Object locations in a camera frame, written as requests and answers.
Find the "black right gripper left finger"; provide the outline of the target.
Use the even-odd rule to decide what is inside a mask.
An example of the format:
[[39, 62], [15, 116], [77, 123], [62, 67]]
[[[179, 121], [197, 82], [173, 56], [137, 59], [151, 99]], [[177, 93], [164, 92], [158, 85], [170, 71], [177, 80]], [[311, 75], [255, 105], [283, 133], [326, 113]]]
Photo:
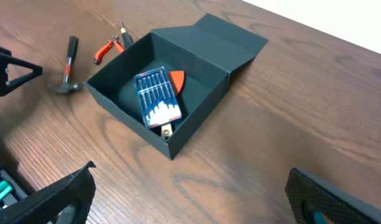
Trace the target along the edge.
[[88, 161], [81, 169], [0, 210], [3, 223], [85, 223], [96, 185]]

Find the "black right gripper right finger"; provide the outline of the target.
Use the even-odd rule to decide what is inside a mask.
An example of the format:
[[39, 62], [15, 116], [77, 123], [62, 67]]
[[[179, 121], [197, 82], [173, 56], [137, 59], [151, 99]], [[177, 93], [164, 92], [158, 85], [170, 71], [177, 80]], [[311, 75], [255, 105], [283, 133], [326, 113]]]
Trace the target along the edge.
[[381, 223], [381, 209], [306, 170], [290, 170], [285, 192], [297, 223]]

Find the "clear precision screwdriver set case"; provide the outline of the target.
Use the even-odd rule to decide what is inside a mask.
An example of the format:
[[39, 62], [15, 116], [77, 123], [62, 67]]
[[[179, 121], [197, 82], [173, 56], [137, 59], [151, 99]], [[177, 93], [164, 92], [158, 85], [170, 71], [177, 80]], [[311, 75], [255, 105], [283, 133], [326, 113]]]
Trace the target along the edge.
[[141, 116], [147, 128], [162, 126], [182, 117], [168, 71], [158, 67], [134, 76]]

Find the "orange scraper with wooden handle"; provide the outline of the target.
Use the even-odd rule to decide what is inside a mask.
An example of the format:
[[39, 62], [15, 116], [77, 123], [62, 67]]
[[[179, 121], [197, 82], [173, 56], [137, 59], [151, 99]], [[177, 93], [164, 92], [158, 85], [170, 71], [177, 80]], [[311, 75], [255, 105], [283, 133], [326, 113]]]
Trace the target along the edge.
[[[171, 85], [173, 87], [174, 93], [177, 96], [184, 86], [185, 74], [184, 71], [171, 71], [168, 72], [168, 77], [170, 79]], [[172, 124], [167, 123], [161, 126], [161, 137], [165, 140], [170, 138], [172, 135]]]

